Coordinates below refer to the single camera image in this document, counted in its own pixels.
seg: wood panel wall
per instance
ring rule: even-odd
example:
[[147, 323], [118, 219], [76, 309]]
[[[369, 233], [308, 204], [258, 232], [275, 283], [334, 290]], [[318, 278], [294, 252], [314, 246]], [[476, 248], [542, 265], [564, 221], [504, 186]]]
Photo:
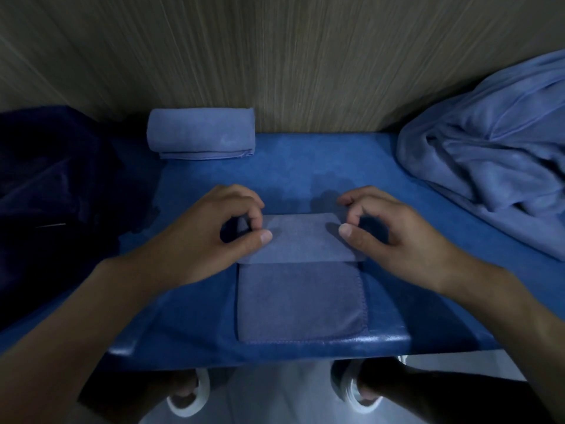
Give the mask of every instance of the wood panel wall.
[[378, 130], [565, 48], [565, 0], [0, 0], [0, 110], [249, 107], [259, 131]]

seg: white shoe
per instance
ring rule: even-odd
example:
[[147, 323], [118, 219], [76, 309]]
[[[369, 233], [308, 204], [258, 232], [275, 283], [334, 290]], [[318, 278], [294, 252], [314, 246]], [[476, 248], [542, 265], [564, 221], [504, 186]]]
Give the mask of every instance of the white shoe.
[[189, 405], [184, 407], [177, 406], [171, 396], [167, 397], [167, 404], [173, 414], [182, 418], [191, 417], [200, 411], [210, 398], [210, 376], [208, 376], [208, 370], [196, 369], [196, 377], [198, 378], [198, 383], [192, 392], [194, 400]]
[[[407, 356], [397, 356], [399, 362], [406, 364]], [[357, 413], [369, 414], [373, 412], [383, 401], [383, 397], [380, 396], [375, 400], [366, 400], [361, 397], [359, 390], [357, 388], [357, 376], [361, 370], [361, 365], [365, 359], [351, 360], [348, 364], [343, 376], [341, 377], [339, 384], [339, 397], [347, 405], [352, 408]]]

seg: slipper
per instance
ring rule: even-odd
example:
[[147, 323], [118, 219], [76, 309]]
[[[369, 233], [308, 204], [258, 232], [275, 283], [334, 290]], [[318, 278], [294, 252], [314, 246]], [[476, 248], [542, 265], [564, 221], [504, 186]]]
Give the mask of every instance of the slipper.
[[[407, 356], [397, 356], [398, 360], [406, 364]], [[357, 376], [365, 359], [335, 361], [332, 365], [332, 387], [337, 396], [357, 413], [369, 414], [383, 401], [380, 396], [375, 400], [361, 397], [357, 388]]]
[[187, 418], [200, 411], [210, 398], [210, 376], [207, 369], [196, 369], [197, 385], [187, 396], [172, 395], [167, 397], [171, 412], [179, 417]]

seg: hand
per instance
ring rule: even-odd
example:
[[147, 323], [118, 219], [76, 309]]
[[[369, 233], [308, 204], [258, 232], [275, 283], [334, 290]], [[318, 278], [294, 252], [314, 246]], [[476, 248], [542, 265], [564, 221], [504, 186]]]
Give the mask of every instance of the hand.
[[[116, 259], [163, 289], [195, 283], [272, 240], [272, 233], [261, 229], [264, 206], [258, 194], [246, 187], [216, 186], [159, 235]], [[243, 214], [249, 216], [252, 232], [224, 243], [222, 225]]]
[[[347, 223], [340, 226], [343, 239], [409, 283], [450, 296], [460, 281], [496, 268], [449, 242], [413, 208], [374, 186], [346, 192], [337, 202], [349, 206]], [[364, 214], [388, 226], [388, 244], [358, 227]]]

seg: gray floor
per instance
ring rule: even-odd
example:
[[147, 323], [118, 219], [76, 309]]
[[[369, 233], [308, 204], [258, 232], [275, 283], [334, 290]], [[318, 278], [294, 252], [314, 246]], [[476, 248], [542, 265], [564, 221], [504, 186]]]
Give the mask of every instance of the gray floor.
[[[451, 370], [524, 379], [502, 350], [409, 356], [420, 369]], [[143, 424], [419, 424], [422, 421], [388, 400], [369, 415], [357, 415], [339, 400], [329, 383], [331, 362], [298, 362], [242, 367], [215, 389], [192, 418], [174, 416], [161, 403]]]

